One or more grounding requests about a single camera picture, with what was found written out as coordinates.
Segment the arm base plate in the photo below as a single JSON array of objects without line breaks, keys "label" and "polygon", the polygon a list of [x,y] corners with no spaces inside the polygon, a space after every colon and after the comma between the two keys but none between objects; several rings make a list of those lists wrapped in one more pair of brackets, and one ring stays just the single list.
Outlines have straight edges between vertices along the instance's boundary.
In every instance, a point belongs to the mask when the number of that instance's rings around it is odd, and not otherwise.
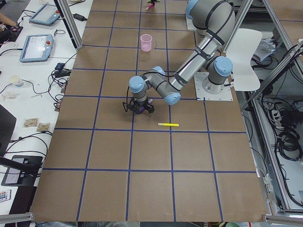
[{"label": "arm base plate", "polygon": [[186,14],[186,24],[188,31],[196,31],[196,27],[193,24],[193,18],[191,15]]},{"label": "arm base plate", "polygon": [[214,85],[209,81],[208,72],[194,75],[196,99],[199,101],[233,101],[231,87],[226,78],[224,84]]}]

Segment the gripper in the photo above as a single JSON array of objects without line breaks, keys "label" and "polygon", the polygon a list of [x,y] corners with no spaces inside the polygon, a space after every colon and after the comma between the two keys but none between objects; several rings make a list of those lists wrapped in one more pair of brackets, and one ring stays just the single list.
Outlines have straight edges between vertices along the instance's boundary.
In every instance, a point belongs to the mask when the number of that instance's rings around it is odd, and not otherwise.
[{"label": "gripper", "polygon": [[122,102],[125,112],[129,110],[136,114],[141,114],[144,110],[147,110],[150,114],[154,112],[154,106],[152,105],[153,100],[147,99],[143,105],[140,105],[135,99],[131,99],[130,102]]}]

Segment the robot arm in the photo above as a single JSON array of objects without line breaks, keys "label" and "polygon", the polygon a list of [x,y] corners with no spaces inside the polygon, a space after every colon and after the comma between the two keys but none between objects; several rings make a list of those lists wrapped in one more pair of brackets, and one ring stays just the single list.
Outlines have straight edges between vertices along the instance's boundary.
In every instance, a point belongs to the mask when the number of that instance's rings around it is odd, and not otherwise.
[{"label": "robot arm", "polygon": [[223,84],[230,75],[231,70],[218,65],[214,53],[231,37],[235,24],[234,5],[225,0],[190,0],[185,14],[192,19],[202,37],[201,42],[173,75],[165,75],[163,69],[156,66],[140,76],[131,77],[128,91],[133,97],[122,103],[125,111],[153,113],[154,107],[147,96],[150,88],[154,88],[168,105],[176,104],[181,98],[180,91],[202,67],[212,70],[213,84]]}]

